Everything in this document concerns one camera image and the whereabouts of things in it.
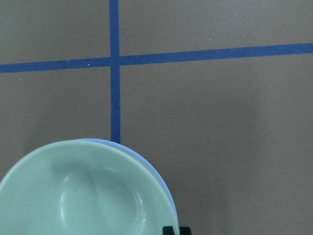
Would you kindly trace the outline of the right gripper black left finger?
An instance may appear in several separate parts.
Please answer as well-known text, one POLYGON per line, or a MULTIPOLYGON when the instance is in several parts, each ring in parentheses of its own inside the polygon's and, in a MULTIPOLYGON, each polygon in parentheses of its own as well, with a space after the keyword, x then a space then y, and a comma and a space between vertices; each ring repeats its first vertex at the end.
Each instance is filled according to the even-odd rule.
POLYGON ((162 228, 163 235, 174 235, 174 228, 172 226, 164 226, 162 228))

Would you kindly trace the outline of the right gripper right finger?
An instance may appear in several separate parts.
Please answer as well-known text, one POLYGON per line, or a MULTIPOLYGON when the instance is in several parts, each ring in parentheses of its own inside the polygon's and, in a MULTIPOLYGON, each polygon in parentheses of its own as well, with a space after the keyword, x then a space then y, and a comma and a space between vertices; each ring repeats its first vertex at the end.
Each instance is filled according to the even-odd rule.
POLYGON ((180 226, 179 227, 180 235, 191 235, 191 228, 188 226, 180 226))

